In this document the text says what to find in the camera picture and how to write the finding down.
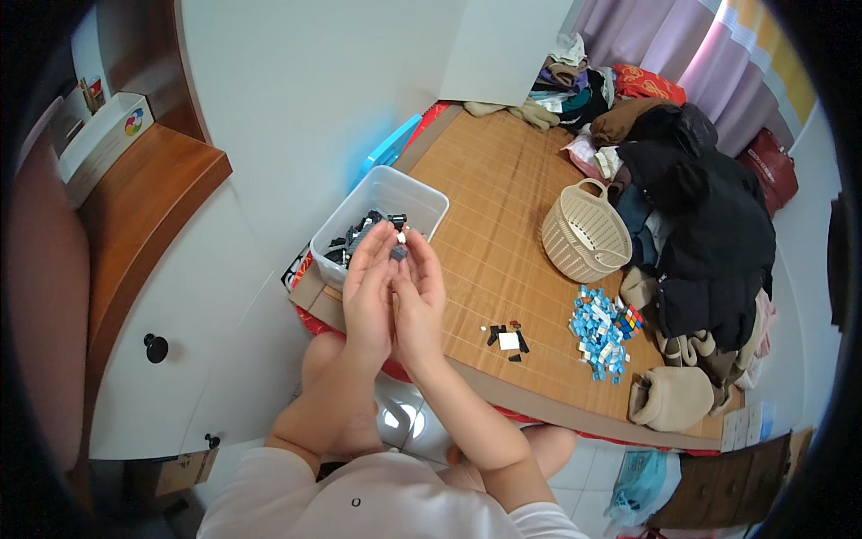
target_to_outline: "rubik's cube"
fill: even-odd
[[[623,341],[627,341],[637,335],[643,323],[643,317],[631,305],[618,314],[614,320],[614,325],[622,332]]]

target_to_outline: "knee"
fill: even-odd
[[[527,427],[524,429],[524,434],[527,435],[530,445],[535,446],[534,449],[548,456],[558,456],[564,461],[568,461],[572,456],[575,444],[578,442],[578,435],[574,430],[557,425]]]
[[[578,443],[578,435],[574,430],[558,427],[556,425],[548,425],[547,435],[553,439],[554,447],[559,448],[560,452],[572,454],[575,451],[575,444]]]
[[[306,361],[329,361],[341,353],[344,348],[344,339],[333,331],[321,333],[311,340],[309,347],[305,350]]]

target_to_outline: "drawer knob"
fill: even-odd
[[[144,344],[147,346],[147,359],[150,363],[161,363],[167,357],[167,341],[165,337],[157,337],[152,333],[147,333],[144,337]]]
[[[222,443],[221,438],[219,438],[218,436],[211,436],[209,434],[204,436],[203,439],[206,440],[207,442],[209,442],[209,448],[210,449],[215,449],[218,447],[218,444]]]

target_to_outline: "hand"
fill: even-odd
[[[406,367],[443,356],[446,289],[437,254],[421,234],[407,234],[407,258],[398,264],[392,290],[398,295],[395,320],[398,360]]]
[[[390,251],[398,242],[389,221],[374,225],[350,260],[344,282],[347,348],[379,369],[392,351],[392,291],[398,264]]]

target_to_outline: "white shirt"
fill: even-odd
[[[246,452],[197,537],[588,539],[557,504],[507,515],[488,494],[448,486],[407,454],[359,457],[315,483],[302,458],[278,448]]]

